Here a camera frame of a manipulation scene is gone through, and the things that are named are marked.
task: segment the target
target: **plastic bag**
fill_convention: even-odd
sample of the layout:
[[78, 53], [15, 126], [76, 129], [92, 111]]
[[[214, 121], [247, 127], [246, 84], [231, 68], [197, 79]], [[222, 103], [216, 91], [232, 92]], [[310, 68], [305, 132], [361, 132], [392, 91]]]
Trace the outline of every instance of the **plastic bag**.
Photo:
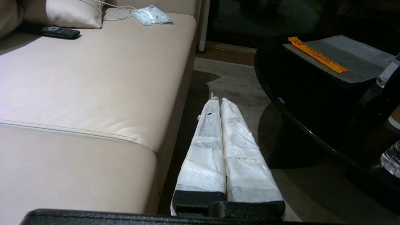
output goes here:
[[154, 5], [131, 10], [130, 13], [145, 26], [161, 25], [173, 20]]

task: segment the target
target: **floor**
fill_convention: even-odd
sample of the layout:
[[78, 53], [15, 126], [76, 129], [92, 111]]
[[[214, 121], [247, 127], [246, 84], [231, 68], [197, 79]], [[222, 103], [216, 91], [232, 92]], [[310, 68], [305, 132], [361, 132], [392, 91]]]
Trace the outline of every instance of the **floor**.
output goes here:
[[[280, 112], [257, 82], [255, 49], [208, 42], [196, 54], [195, 70], [178, 139], [158, 213], [169, 215], [180, 167], [196, 129], [197, 116], [210, 92], [236, 103], [263, 154], [273, 143]], [[400, 224], [397, 216], [349, 182], [346, 166], [327, 154], [317, 165], [301, 169], [271, 169], [286, 201], [285, 221], [343, 224]]]

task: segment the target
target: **water bottle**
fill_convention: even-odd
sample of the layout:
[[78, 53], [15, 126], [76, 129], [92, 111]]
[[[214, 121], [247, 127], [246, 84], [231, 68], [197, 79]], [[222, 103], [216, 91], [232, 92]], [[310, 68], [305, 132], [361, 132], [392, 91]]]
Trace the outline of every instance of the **water bottle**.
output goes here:
[[396, 58], [386, 67], [386, 69], [378, 76], [376, 79], [376, 84], [384, 88], [386, 82], [389, 80], [393, 72], [400, 66], [400, 53], [396, 56]]
[[382, 154], [380, 162], [387, 171], [400, 178], [400, 141]]

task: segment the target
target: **foam-wrapped object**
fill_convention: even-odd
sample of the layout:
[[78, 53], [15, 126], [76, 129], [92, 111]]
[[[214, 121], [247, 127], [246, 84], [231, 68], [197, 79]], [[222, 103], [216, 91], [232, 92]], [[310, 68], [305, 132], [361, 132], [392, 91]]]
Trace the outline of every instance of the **foam-wrapped object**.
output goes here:
[[233, 202], [277, 202], [283, 197], [261, 155], [239, 108], [228, 99], [221, 105], [222, 135], [227, 176], [227, 200]]
[[[226, 192], [220, 105], [212, 97], [198, 117], [198, 124], [182, 164], [175, 191]], [[176, 215], [171, 202], [171, 215]]]

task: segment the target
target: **beige leather sofa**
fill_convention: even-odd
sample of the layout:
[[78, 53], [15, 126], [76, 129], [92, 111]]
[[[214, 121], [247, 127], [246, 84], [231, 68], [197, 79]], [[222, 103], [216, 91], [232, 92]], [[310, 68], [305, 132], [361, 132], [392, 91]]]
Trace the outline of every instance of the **beige leather sofa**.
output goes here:
[[[197, 0], [65, 40], [0, 39], [0, 225], [37, 208], [156, 213], [194, 61]], [[105, 17], [119, 17], [113, 8]]]

